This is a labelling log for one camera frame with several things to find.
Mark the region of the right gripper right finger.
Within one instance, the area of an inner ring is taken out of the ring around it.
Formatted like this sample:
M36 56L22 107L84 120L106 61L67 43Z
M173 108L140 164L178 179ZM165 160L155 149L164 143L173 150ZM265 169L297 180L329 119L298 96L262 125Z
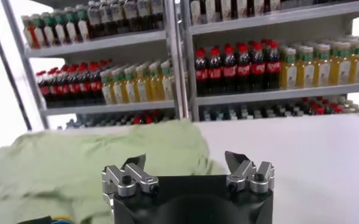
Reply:
M231 194L251 191L265 194L274 190L275 167L262 161L257 167L246 155L225 151L225 159L231 172L226 177L226 186Z

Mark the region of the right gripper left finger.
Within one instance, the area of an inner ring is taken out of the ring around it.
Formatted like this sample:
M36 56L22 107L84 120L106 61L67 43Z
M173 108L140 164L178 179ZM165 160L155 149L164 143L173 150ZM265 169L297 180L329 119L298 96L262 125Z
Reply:
M105 166L101 172L102 194L112 197L132 197L139 188L142 193L156 195L159 192L158 178L144 171L146 155L126 159L119 168L115 165Z

